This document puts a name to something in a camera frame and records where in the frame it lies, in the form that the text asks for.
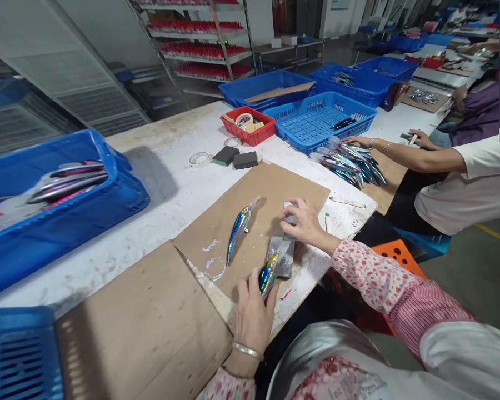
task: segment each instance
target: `orange stool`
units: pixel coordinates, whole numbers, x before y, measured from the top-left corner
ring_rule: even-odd
[[[380,244],[379,246],[374,246],[372,249],[380,256],[394,258],[404,269],[407,269],[415,275],[420,276],[423,279],[428,279],[415,262],[413,256],[410,254],[404,242],[402,242],[401,240]],[[331,273],[329,275],[332,278],[335,289],[339,293],[345,294],[347,298],[350,297],[350,300],[352,300],[351,291],[350,293],[345,293],[344,288],[341,286],[341,278],[339,273],[335,270],[332,270],[330,272]],[[382,313],[379,313],[375,309],[371,308],[365,302],[362,302],[362,304],[356,310],[356,325],[359,329],[365,329],[368,331],[395,336],[393,329],[387,322],[385,316]]]

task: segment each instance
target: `bracelet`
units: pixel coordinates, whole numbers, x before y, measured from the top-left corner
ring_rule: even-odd
[[[384,148],[382,148],[379,152],[380,152],[380,153],[383,153],[383,151],[384,151],[387,147],[389,147],[390,145],[392,145],[392,144],[393,144],[393,143],[389,143],[389,144],[388,144],[388,145],[386,145]]]
[[[249,347],[246,347],[245,345],[243,344],[240,344],[240,343],[237,343],[237,342],[233,342],[232,343],[232,347],[236,350],[239,350],[240,352],[243,352],[243,353],[246,353],[246,354],[249,354],[250,356],[252,357],[255,357],[257,358],[259,361],[263,361],[265,359],[265,356],[261,353],[258,353],[257,351],[255,351],[254,349],[251,349]]]

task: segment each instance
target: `sanding block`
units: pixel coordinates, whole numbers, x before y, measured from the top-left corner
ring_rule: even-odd
[[[289,206],[293,206],[293,207],[298,208],[298,206],[296,204],[284,202],[284,204],[283,204],[284,209],[289,207]],[[294,215],[288,216],[287,218],[284,219],[284,221],[292,226],[295,226],[298,223],[298,219]],[[297,241],[298,239],[294,236],[291,236],[290,234],[286,234],[285,232],[283,232],[283,240],[285,240],[285,241]]]
[[[271,258],[275,253],[278,252],[279,247],[283,243],[283,238],[281,236],[271,237],[271,243],[268,247],[268,257]],[[285,256],[279,262],[276,267],[276,276],[280,278],[290,279],[293,274],[293,260],[294,260],[294,242],[291,242]]]
[[[235,147],[224,146],[222,150],[215,154],[215,156],[213,157],[213,162],[215,164],[227,167],[232,163],[233,157],[238,154],[240,154],[239,149]]]
[[[255,167],[257,164],[256,152],[236,154],[233,157],[233,166],[235,169],[251,168]]]

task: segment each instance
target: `tape roll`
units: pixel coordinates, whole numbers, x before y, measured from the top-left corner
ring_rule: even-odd
[[[240,146],[241,144],[243,144],[243,141],[240,138],[236,138],[236,137],[227,138],[224,141],[224,145],[229,146],[229,147],[237,147],[237,146]]]
[[[189,164],[194,168],[205,167],[207,164],[210,164],[211,161],[211,154],[206,152],[195,153],[189,158]]]
[[[235,120],[235,125],[237,125],[239,128],[242,128],[248,122],[253,122],[253,121],[254,121],[254,117],[252,117],[252,115],[250,113],[242,113]]]

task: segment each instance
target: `purple shirt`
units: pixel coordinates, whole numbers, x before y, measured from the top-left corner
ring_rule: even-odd
[[[463,100],[464,120],[450,132],[453,146],[477,142],[499,134],[500,85],[495,82]]]

